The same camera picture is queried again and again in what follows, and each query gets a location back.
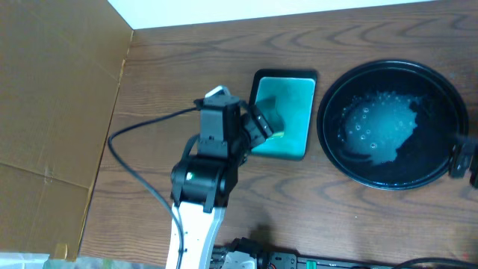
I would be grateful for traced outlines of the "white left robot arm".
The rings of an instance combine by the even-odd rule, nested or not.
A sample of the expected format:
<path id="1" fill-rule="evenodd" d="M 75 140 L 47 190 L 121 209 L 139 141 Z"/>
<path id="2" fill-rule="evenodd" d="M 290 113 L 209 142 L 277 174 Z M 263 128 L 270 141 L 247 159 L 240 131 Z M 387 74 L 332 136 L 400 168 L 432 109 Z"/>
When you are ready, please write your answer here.
<path id="1" fill-rule="evenodd" d="M 167 267 L 208 268 L 238 169 L 272 132 L 261 112 L 244 101 L 203 105 L 199 134 L 187 142 L 171 172 L 172 247 Z"/>

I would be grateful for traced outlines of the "green and yellow sponge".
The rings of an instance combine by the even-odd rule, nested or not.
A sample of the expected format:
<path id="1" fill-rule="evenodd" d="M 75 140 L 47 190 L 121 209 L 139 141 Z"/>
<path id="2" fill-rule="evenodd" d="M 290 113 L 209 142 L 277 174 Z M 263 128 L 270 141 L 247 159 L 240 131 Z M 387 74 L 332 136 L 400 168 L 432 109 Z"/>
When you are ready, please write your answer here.
<path id="1" fill-rule="evenodd" d="M 271 138 L 283 137 L 285 134 L 285 124 L 282 116 L 279 114 L 278 108 L 276 107 L 276 97 L 272 96 L 266 99 L 262 99 L 260 101 L 257 101 L 255 105 L 261 111 L 270 129 L 273 132 Z"/>

